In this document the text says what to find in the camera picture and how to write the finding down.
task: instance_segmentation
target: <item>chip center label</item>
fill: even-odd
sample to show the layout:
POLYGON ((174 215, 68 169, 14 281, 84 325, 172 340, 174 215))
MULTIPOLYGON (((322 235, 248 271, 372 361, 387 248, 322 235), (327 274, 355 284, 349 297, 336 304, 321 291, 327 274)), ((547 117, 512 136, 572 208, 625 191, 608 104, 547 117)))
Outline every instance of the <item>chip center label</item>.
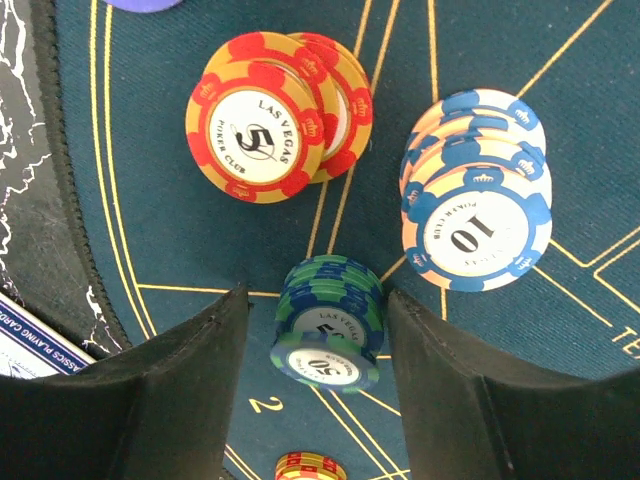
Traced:
POLYGON ((339 308, 309 308, 296 318, 293 323, 293 331, 318 331, 351 340, 359 347, 363 347, 366 341, 366 334, 360 322, 339 308))
POLYGON ((279 99, 238 91, 220 101, 211 116, 209 139, 220 164, 250 183, 273 183, 298 160, 297 123, 279 99))
POLYGON ((441 268, 465 276, 506 268, 525 248, 529 223, 510 198, 495 192, 465 192, 431 215, 424 244, 441 268))
POLYGON ((313 348, 292 352, 288 363, 303 377, 328 385, 348 385, 360 376, 357 367, 346 358, 313 348))

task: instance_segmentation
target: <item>poker table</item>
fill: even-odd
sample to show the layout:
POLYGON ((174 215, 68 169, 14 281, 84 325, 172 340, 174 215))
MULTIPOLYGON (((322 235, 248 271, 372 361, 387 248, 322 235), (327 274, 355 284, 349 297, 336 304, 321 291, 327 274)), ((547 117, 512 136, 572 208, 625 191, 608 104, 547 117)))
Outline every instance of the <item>poker table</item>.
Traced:
POLYGON ((0 5, 8 32, 0 74, 22 92, 3 95, 2 108, 14 102, 22 120, 3 116, 2 131, 27 152, 3 150, 3 290, 35 312, 47 302, 66 312, 60 329, 103 358, 247 284, 254 307, 224 463, 233 476, 269 478, 295 450, 329 455, 354 479, 412 476, 388 343, 379 384, 353 395, 296 383, 269 361, 283 280, 313 255, 356 259, 387 290, 409 292, 444 321, 534 364, 585 378, 638 365, 637 2, 185 0, 141 15, 64 0, 55 2, 55 31, 42 31, 37 15, 46 13, 26 2, 0 5), (184 132, 210 56, 257 30, 336 39, 359 58, 374 94, 374 130, 356 166, 270 205, 215 188, 184 132), (33 62, 21 57, 34 45, 49 49, 47 68, 59 75, 50 93, 62 100, 64 129, 48 132, 53 155, 36 155, 48 99, 28 95, 33 62), (425 282, 404 260, 398 170, 425 109, 475 87, 521 97, 540 117, 554 231, 522 278, 462 293, 425 282), (76 205, 64 216, 58 200, 47 200, 54 160, 70 172, 62 195, 76 205), (39 274, 27 274, 33 258, 39 274))

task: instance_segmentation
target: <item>stack of poker chips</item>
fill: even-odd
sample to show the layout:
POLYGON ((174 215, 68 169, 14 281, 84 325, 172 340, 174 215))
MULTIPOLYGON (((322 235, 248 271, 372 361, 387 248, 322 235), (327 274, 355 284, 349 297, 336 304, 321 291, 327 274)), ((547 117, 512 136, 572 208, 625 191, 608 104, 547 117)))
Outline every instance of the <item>stack of poker chips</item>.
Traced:
POLYGON ((289 377, 342 393, 374 386, 384 342, 383 288, 366 266, 321 255, 287 275, 271 361, 289 377))
POLYGON ((540 120, 522 100, 475 89, 429 108, 400 167, 402 240, 427 281, 486 291, 529 271, 551 239, 540 120))
POLYGON ((214 185, 275 203, 356 163, 373 101, 358 59, 333 39, 252 32, 213 54, 185 122, 191 154, 214 185))
POLYGON ((276 464, 276 480, 347 480, 344 468, 325 455, 311 452, 291 452, 276 464))

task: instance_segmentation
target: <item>gold line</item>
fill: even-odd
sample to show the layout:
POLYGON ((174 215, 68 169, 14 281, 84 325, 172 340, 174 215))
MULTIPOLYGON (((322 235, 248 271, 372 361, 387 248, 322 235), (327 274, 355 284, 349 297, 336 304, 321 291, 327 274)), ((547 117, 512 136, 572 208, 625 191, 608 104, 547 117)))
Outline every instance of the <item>gold line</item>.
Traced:
MULTIPOLYGON (((402 470, 401 472, 396 472, 396 473, 392 473, 391 476, 395 477, 396 475, 402 475, 403 473, 411 473, 411 470, 402 470)), ((389 476, 382 476, 382 477, 375 477, 375 478, 370 478, 369 480, 383 480, 385 478, 389 478, 389 476)))
POLYGON ((393 0, 391 4, 391 10, 389 11, 389 18, 387 19, 387 25, 384 29, 384 37, 382 37, 382 45, 380 45, 380 52, 378 54, 378 60, 376 62, 376 68, 373 71, 373 80, 371 80, 371 94, 374 95, 380 80, 382 73, 382 66, 387 56, 387 50, 389 48, 389 41, 391 40, 391 32, 393 32, 393 26, 396 22, 396 14, 398 13, 398 7, 400 6, 400 0, 393 0))
POLYGON ((362 43, 364 40, 364 33, 367 30, 369 23, 369 13, 371 12, 371 4, 373 0, 366 0, 362 9, 362 15, 360 15, 360 26, 358 27, 358 35, 356 36, 356 44, 353 46, 353 54, 356 57, 360 56, 360 50, 362 49, 362 43))
MULTIPOLYGON (((353 423, 355 423, 358 428, 360 428, 360 430, 362 430, 362 433, 364 433, 365 437, 367 437, 367 439, 373 444, 374 447, 376 447, 376 449, 380 452, 380 454, 382 454, 382 456, 384 457, 384 459, 389 462, 389 465, 391 465, 391 468, 394 468, 396 470, 396 472, 400 472, 400 467, 398 467, 398 465, 396 465, 396 463, 391 460, 391 457, 389 457, 389 455, 387 455, 387 452, 385 452, 385 450, 378 445, 378 442, 375 441, 375 439, 371 436, 371 434, 369 433, 369 431, 364 428, 364 426, 358 421, 358 419, 356 418, 356 416, 353 414, 353 412, 349 409, 349 407, 347 407, 344 402, 342 401, 342 399, 338 396, 338 394, 336 394, 336 392, 331 392, 331 395, 333 396, 333 398, 336 400, 336 402, 338 402, 340 404, 340 406, 342 407, 342 409, 347 412, 347 415, 349 415, 349 417, 351 418, 351 420, 353 421, 353 423)), ((400 474, 400 476, 402 478, 404 478, 404 480, 408 480, 407 477, 404 474, 400 474)))
POLYGON ((229 460, 231 460, 231 462, 233 462, 233 464, 236 466, 236 468, 238 470, 240 470, 244 474, 245 477, 247 477, 249 480, 255 480, 255 478, 252 478, 252 477, 249 476, 249 474, 240 466, 240 464, 236 461, 235 458, 233 458, 231 456, 231 454, 229 452, 227 452, 225 450, 224 454, 229 460))
POLYGON ((429 10, 429 58, 431 62, 431 100, 436 103, 439 97, 438 85, 438 42, 436 35, 436 0, 427 0, 429 10))
MULTIPOLYGON (((229 291, 228 288, 182 287, 180 285, 152 285, 149 283, 139 283, 138 288, 146 288, 147 290, 169 290, 172 292, 220 293, 223 295, 229 291)), ((252 297, 280 297, 280 294, 277 292, 251 291, 249 295, 252 297)))
POLYGON ((580 300, 578 297, 576 297, 573 293, 571 293, 569 290, 567 290, 565 287, 563 287, 562 285, 560 285, 558 282, 556 282, 553 278, 551 278, 548 274, 544 273, 542 270, 540 270, 540 268, 538 267, 533 267, 533 269, 538 272, 545 280, 547 280, 549 283, 551 283, 553 286, 555 286, 556 288, 558 288, 562 293, 564 293, 565 295, 567 295, 569 298, 571 298, 574 302, 576 302, 578 305, 580 305, 582 308, 584 308, 587 312, 589 312, 591 315, 593 315, 594 317, 596 317, 598 320, 600 320, 602 323, 604 323, 607 327, 613 327, 613 324, 607 320, 606 318, 604 318, 602 315, 600 315, 598 312, 596 312, 592 307, 590 307, 589 305, 587 305, 586 303, 584 303, 582 300, 580 300))
MULTIPOLYGON (((440 96, 440 87, 438 84, 438 36, 436 34, 436 0, 427 0, 428 10, 428 24, 429 24, 429 61, 431 69, 431 102, 436 103, 440 96)), ((389 270, 385 272, 380 281, 386 281, 406 260, 406 256, 402 255, 396 263, 394 263, 389 270)), ((443 304, 443 312, 446 309, 446 294, 445 303, 443 304)))
MULTIPOLYGON (((371 81, 371 94, 375 95, 378 81, 380 80, 380 73, 382 72, 382 65, 387 54, 389 47, 389 40, 391 39, 391 32, 393 31, 393 25, 396 20, 396 14, 398 13, 398 6, 400 0, 393 0, 391 10, 389 12, 389 18, 387 19, 387 26, 384 30, 384 37, 382 38, 382 45, 380 46, 380 52, 378 54, 378 60, 376 62, 376 68, 373 72, 373 80, 371 81)), ((338 231, 340 230, 340 223, 342 221, 342 214, 344 213, 344 207, 347 203, 347 197, 349 196, 349 189, 351 188, 351 181, 353 180, 353 173, 355 172, 357 163, 355 163, 347 173, 347 179, 342 187, 342 195, 340 196, 340 204, 338 205, 338 211, 336 213, 336 219, 333 222, 333 229, 331 230, 331 238, 329 239, 329 247, 327 253, 333 253, 333 247, 338 237, 338 231)))
POLYGON ((629 307, 631 307, 633 310, 635 310, 636 313, 640 313, 640 306, 638 306, 637 303, 635 303, 633 300, 631 300, 625 294, 620 292, 620 290, 618 290, 613 285, 611 285, 609 282, 607 282, 604 278, 602 278, 600 276, 600 272, 602 272, 602 270, 604 270, 605 268, 609 267, 613 262, 616 262, 620 258, 624 257, 627 253, 629 253, 631 250, 636 248, 638 245, 640 245, 640 239, 638 239, 635 242, 633 242, 631 245, 629 245, 627 248, 622 250, 615 257, 613 257, 610 260, 608 260, 606 263, 603 263, 595 272, 593 272, 593 278, 595 278, 598 282, 600 282, 607 289, 609 289, 614 295, 616 295, 620 300, 622 300, 624 303, 626 303, 629 307))
POLYGON ((140 325, 142 334, 148 340, 149 333, 147 332, 147 329, 144 326, 144 322, 142 321, 142 317, 138 312, 138 307, 136 306, 133 300, 133 295, 131 295, 131 290, 129 289, 129 284, 127 282, 127 278, 124 274, 124 268, 122 267, 122 262, 120 260, 120 253, 118 252, 118 245, 116 243, 116 237, 113 231, 113 222, 111 221, 111 211, 109 209, 109 200, 107 198, 107 190, 105 186, 106 184, 104 181, 104 172, 103 172, 103 165, 102 165, 102 150, 100 147, 100 128, 98 124, 98 87, 97 87, 97 61, 96 61, 97 19, 98 19, 98 2, 97 0, 92 0, 91 1, 91 20, 90 20, 90 29, 89 29, 89 86, 91 90, 91 122, 93 126, 93 147, 96 155, 98 185, 100 186, 100 197, 102 199, 102 208, 104 210, 107 232, 109 234, 111 249, 113 250, 113 256, 116 262, 118 273, 120 275, 120 280, 122 282, 122 286, 127 295, 127 298, 129 299, 129 303, 131 304, 131 309, 133 310, 133 314, 138 320, 138 324, 140 325))
POLYGON ((407 259, 406 255, 402 255, 398 261, 396 261, 396 263, 394 263, 393 265, 391 265, 391 268, 389 268, 389 270, 387 270, 386 272, 384 272, 384 275, 382 275, 380 277, 380 281, 381 282, 385 282, 391 275, 393 275, 395 273, 395 271, 397 269, 400 268, 400 266, 404 263, 404 261, 407 259))
POLYGON ((310 258, 311 255, 313 255, 313 246, 316 243, 316 236, 318 235, 318 227, 320 226, 320 218, 322 217, 324 202, 327 198, 328 187, 329 187, 329 182, 322 182, 322 189, 320 189, 320 196, 318 197, 318 205, 316 206, 316 215, 313 217, 313 226, 311 227, 311 235, 309 235, 309 243, 307 244, 306 258, 310 258))
POLYGON ((127 245, 127 237, 124 233, 124 224, 122 222, 122 215, 120 212, 120 202, 118 199, 118 186, 116 184, 116 172, 113 162, 113 144, 111 138, 111 28, 113 23, 113 7, 107 6, 107 12, 105 16, 105 29, 104 29, 104 128, 105 139, 107 146, 107 164, 109 166, 109 177, 111 179, 111 195, 113 197, 113 208, 116 214, 116 221, 118 223, 118 232, 120 234, 120 241, 122 242, 122 251, 124 252, 124 258, 127 263, 127 269, 131 276, 131 282, 133 283, 133 289, 136 292, 140 306, 147 319, 147 324, 151 328, 153 335, 157 335, 156 327, 151 321, 147 306, 144 303, 144 299, 140 294, 138 288, 138 282, 136 280, 136 274, 133 270, 133 264, 131 263, 131 257, 129 255, 129 247, 127 245))
POLYGON ((327 400, 320 394, 320 392, 318 391, 317 388, 315 387, 309 387, 311 389, 311 391, 313 393, 316 394, 316 396, 320 399, 320 401, 324 404, 324 406, 327 408, 327 410, 329 410, 329 412, 331 412, 331 414, 336 418, 336 420, 338 420, 338 422, 340 423, 340 425, 342 425, 342 428, 344 428, 347 433, 349 435, 351 435, 351 437, 356 441, 356 443, 360 446, 360 448, 364 451, 364 453, 366 453, 369 458, 371 459, 371 461, 373 461, 373 463, 375 463, 378 468, 380 469, 380 471, 382 473, 384 473, 384 475, 380 478, 391 478, 390 477, 390 473, 387 472, 387 470, 382 466, 382 464, 378 461, 378 459, 369 451, 369 449, 362 443, 362 440, 360 440, 358 438, 358 436, 353 433, 353 430, 351 430, 349 428, 349 426, 345 423, 345 421, 342 419, 342 417, 340 417, 340 415, 338 415, 338 413, 333 409, 333 407, 331 405, 329 405, 329 402, 327 402, 327 400))
POLYGON ((611 245, 609 248, 607 248, 604 252, 602 252, 600 255, 598 255, 597 257, 595 257, 593 260, 585 263, 583 261, 581 261, 580 259, 578 259, 576 256, 574 256, 571 252, 569 252, 569 250, 567 250, 566 248, 564 248, 562 245, 560 245, 558 242, 556 242, 555 240, 551 240, 551 245, 553 245, 556 249, 558 249, 561 253, 563 253, 564 255, 566 255, 567 257, 569 257, 569 260, 573 261, 575 264, 577 264, 579 267, 582 268, 589 268, 592 267, 594 264, 598 263, 600 260, 602 260, 604 257, 606 257, 608 254, 610 254, 613 250, 615 250, 616 248, 618 248, 620 245, 622 245, 624 242, 626 242, 627 240, 629 240, 631 237, 633 237, 636 233, 640 232, 640 226, 634 228, 633 230, 631 230, 629 233, 627 233, 624 237, 622 237, 620 240, 618 240, 616 243, 614 243, 613 245, 611 245))
POLYGON ((521 97, 522 95, 527 93, 527 91, 540 79, 540 77, 542 77, 542 75, 544 75, 547 70, 549 70, 551 66, 558 61, 558 59, 571 47, 571 45, 573 45, 573 43, 578 38, 580 38, 585 30, 589 28, 591 24, 595 22, 595 20, 600 16, 600 14, 604 12, 604 10, 612 3, 613 0, 604 0, 604 2, 600 4, 596 11, 593 12, 591 16, 580 26, 580 28, 578 28, 578 30, 576 30, 575 33, 571 35, 566 42, 564 42, 564 45, 562 45, 558 49, 558 51, 554 53, 549 60, 547 60, 547 63, 545 63, 542 68, 538 70, 538 72, 531 78, 531 80, 529 80, 527 84, 522 87, 522 89, 516 96, 521 97))
POLYGON ((226 450, 229 450, 229 451, 231 452, 231 454, 232 454, 234 457, 236 457, 236 460, 237 460, 238 462, 240 462, 240 463, 242 464, 242 466, 244 467, 244 468, 240 467, 240 465, 238 465, 238 464, 236 463, 236 461, 231 457, 231 455, 228 455, 228 454, 227 454, 227 457, 228 457, 228 458, 229 458, 233 463, 235 463, 236 467, 238 467, 238 468, 242 471, 242 473, 244 473, 244 474, 245 474, 245 475, 246 475, 250 480, 261 480, 261 478, 258 476, 258 474, 257 474, 256 472, 254 472, 253 470, 251 470, 251 468, 249 467, 249 465, 247 465, 247 464, 245 463, 245 461, 244 461, 244 460, 242 460, 242 458, 240 458, 240 455, 238 455, 238 454, 235 452, 235 450, 234 450, 233 448, 231 448, 231 445, 227 444, 227 445, 226 445, 226 447, 227 447, 227 448, 225 449, 225 454, 227 454, 226 450))
MULTIPOLYGON (((440 97, 438 85, 438 35, 436 31, 436 0, 427 0, 429 11, 429 59, 431 61, 431 103, 436 103, 440 97)), ((447 321, 447 290, 440 288, 440 310, 442 319, 447 321)))
POLYGON ((442 308, 442 319, 448 322, 447 319, 447 289, 440 287, 440 305, 442 308))
MULTIPOLYGON (((373 0, 366 0, 360 15, 360 26, 358 27, 358 35, 356 36, 356 43, 353 47, 353 54, 360 56, 360 49, 362 48, 362 42, 364 39, 364 33, 367 30, 367 24, 369 23, 369 13, 371 12, 371 4, 373 0)), ((322 211, 324 210, 324 202, 327 197, 327 190, 329 188, 329 182, 322 182, 322 189, 320 190, 320 196, 318 197, 318 205, 316 206, 316 214, 313 217, 313 226, 311 227, 311 234, 309 235, 309 243, 307 244, 307 258, 313 255, 313 247, 315 246, 316 237, 318 235, 318 227, 320 226, 320 218, 322 217, 322 211)))
POLYGON ((362 395, 364 395, 365 397, 367 397, 369 400, 371 400, 372 402, 377 403, 378 405, 380 405, 382 408, 386 408, 387 410, 389 410, 391 413, 395 413, 396 415, 398 415, 399 417, 401 417, 402 415, 400 415, 400 412, 398 410, 396 410, 395 408, 393 408, 390 405, 387 405, 386 403, 384 403, 382 400, 380 400, 379 398, 374 397, 373 395, 368 394, 367 392, 365 392, 364 390, 360 390, 360 393, 362 395))

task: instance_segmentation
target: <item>purple poker chip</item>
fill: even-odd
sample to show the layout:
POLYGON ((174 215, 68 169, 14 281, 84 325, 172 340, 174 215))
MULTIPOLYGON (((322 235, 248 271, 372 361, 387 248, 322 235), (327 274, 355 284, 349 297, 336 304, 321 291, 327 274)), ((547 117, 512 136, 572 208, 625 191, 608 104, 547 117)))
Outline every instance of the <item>purple poker chip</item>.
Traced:
POLYGON ((106 2, 128 12, 154 13, 175 7, 182 0, 106 0, 106 2))

